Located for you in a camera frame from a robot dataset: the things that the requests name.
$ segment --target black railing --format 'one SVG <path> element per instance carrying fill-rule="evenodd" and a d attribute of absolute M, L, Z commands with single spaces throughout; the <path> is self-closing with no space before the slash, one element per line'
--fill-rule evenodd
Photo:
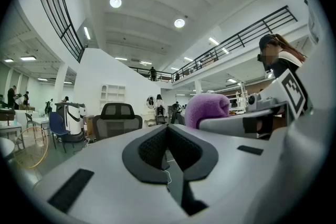
<path fill-rule="evenodd" d="M 59 38 L 75 59 L 80 62 L 84 47 L 73 27 L 65 0 L 41 0 L 41 2 Z"/>
<path fill-rule="evenodd" d="M 137 67 L 130 67 L 135 72 L 139 73 L 140 75 L 144 76 L 148 80 L 152 81 L 163 81 L 163 82 L 173 82 L 173 74 L 161 71 L 155 71 L 152 73 L 150 69 L 144 68 L 137 68 Z"/>
<path fill-rule="evenodd" d="M 288 6 L 276 10 L 233 36 L 225 39 L 220 44 L 198 56 L 196 59 L 173 73 L 173 82 L 216 62 L 218 59 L 222 59 L 229 55 L 233 50 L 250 45 L 252 41 L 263 35 L 272 34 L 273 32 L 278 31 L 280 29 L 279 27 L 285 27 L 293 21 L 297 22 L 298 20 L 289 11 Z"/>

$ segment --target blue chair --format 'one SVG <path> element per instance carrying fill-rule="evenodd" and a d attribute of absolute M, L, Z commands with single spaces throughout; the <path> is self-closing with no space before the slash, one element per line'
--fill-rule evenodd
<path fill-rule="evenodd" d="M 56 149 L 56 144 L 55 144 L 55 140 L 54 140 L 54 134 L 56 134 L 56 138 L 61 137 L 61 139 L 62 139 L 63 135 L 70 135 L 70 131 L 63 128 L 62 124 L 63 124 L 63 118 L 57 112 L 50 112 L 50 114 L 49 114 L 49 127 L 50 127 L 50 131 L 51 131 L 51 134 L 52 134 L 52 139 L 53 139 L 53 142 L 54 142 L 55 149 Z M 67 151 L 65 150 L 64 139 L 62 139 L 62 144 L 63 144 L 64 152 L 66 153 Z"/>

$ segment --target fan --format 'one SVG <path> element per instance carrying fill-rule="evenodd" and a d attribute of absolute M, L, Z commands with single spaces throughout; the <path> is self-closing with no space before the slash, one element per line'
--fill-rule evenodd
<path fill-rule="evenodd" d="M 21 168 L 32 169 L 47 156 L 48 135 L 39 127 L 30 127 L 21 135 L 15 141 L 14 159 Z"/>

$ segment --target rolled purple towel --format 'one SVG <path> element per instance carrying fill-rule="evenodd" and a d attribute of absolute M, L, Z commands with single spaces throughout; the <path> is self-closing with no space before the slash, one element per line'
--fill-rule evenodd
<path fill-rule="evenodd" d="M 203 119 L 226 118 L 229 116 L 230 101 L 222 94 L 201 93 L 188 102 L 185 110 L 185 125 L 198 128 Z"/>

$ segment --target black cap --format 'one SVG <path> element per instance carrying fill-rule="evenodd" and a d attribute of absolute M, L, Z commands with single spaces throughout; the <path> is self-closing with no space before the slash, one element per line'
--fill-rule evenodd
<path fill-rule="evenodd" d="M 260 50 L 262 51 L 266 47 L 266 45 L 269 43 L 269 41 L 273 38 L 274 37 L 270 34 L 267 34 L 267 35 L 263 36 L 259 41 Z"/>

